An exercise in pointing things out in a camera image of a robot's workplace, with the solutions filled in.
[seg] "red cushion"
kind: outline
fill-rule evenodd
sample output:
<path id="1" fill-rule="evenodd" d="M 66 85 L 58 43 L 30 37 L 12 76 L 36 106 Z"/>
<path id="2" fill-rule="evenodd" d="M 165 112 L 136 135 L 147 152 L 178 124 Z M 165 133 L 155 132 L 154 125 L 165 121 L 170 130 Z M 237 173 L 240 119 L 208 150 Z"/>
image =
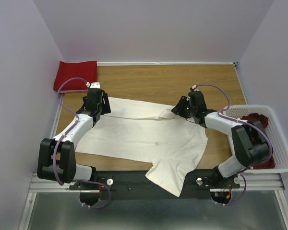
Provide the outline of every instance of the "red cushion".
<path id="1" fill-rule="evenodd" d="M 97 81 L 97 62 L 86 61 L 80 63 L 60 62 L 57 77 L 53 84 L 53 89 L 58 91 L 59 87 L 70 78 L 84 78 L 92 83 Z M 62 88 L 61 92 L 87 91 L 87 87 L 82 80 L 72 80 Z"/>

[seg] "wooden tabletop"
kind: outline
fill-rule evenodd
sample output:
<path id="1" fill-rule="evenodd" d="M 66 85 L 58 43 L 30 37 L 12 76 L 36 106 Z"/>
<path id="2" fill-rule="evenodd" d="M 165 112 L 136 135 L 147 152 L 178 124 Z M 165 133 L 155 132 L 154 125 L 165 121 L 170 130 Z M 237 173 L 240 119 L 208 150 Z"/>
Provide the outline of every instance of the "wooden tabletop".
<path id="1" fill-rule="evenodd" d="M 221 87 L 231 104 L 245 104 L 243 93 L 232 65 L 173 65 L 173 66 L 99 66 L 98 80 L 109 97 L 176 105 L 190 87 L 211 83 Z M 201 87 L 207 108 L 220 110 L 227 105 L 221 92 L 212 87 Z M 77 111 L 86 93 L 67 93 L 64 105 Z M 65 110 L 60 114 L 57 133 L 73 119 Z M 197 169 L 212 169 L 231 156 L 227 136 L 206 129 L 208 143 Z M 149 170 L 151 163 L 76 153 L 77 164 L 94 166 L 97 170 Z"/>

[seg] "gray floor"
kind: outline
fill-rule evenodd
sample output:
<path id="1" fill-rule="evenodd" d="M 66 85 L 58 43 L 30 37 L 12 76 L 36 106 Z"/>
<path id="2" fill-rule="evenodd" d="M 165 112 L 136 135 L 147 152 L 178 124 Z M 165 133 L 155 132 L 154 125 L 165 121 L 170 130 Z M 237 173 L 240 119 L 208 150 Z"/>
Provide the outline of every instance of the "gray floor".
<path id="1" fill-rule="evenodd" d="M 81 207 L 79 194 L 38 194 L 30 230 L 283 230 L 274 191 L 249 191 L 237 204 L 211 200 L 113 201 L 101 210 Z"/>

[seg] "gray wall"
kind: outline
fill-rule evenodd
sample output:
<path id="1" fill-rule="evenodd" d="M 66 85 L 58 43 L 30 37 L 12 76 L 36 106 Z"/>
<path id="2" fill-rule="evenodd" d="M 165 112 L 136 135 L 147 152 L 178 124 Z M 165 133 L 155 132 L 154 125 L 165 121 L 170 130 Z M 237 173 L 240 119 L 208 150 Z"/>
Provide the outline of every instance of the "gray wall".
<path id="1" fill-rule="evenodd" d="M 250 104 L 276 112 L 288 142 L 288 0 L 275 0 L 238 64 Z M 288 201 L 288 174 L 282 175 Z"/>
<path id="2" fill-rule="evenodd" d="M 273 0 L 34 0 L 68 62 L 238 61 Z"/>
<path id="3" fill-rule="evenodd" d="M 62 56 L 31 0 L 0 0 L 0 230 L 17 229 Z"/>

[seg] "folded red cloth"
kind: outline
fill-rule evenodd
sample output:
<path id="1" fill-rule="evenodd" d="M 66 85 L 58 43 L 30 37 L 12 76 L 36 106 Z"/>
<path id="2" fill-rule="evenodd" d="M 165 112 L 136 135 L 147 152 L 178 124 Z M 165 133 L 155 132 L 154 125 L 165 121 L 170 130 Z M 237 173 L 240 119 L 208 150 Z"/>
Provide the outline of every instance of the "folded red cloth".
<path id="1" fill-rule="evenodd" d="M 265 115 L 257 114 L 257 113 L 243 116 L 241 119 L 247 120 L 247 121 L 257 119 L 261 122 L 264 128 L 267 128 L 269 124 L 269 118 L 267 118 Z M 275 168 L 275 162 L 274 162 L 273 157 L 271 157 L 270 160 L 266 164 L 254 166 L 254 169 L 273 169 L 273 168 Z"/>
<path id="2" fill-rule="evenodd" d="M 60 62 L 57 77 L 53 84 L 53 90 L 58 91 L 60 86 L 70 78 L 84 78 L 88 82 L 97 81 L 97 61 L 80 63 Z M 62 88 L 61 92 L 87 91 L 87 87 L 81 80 L 72 80 Z"/>

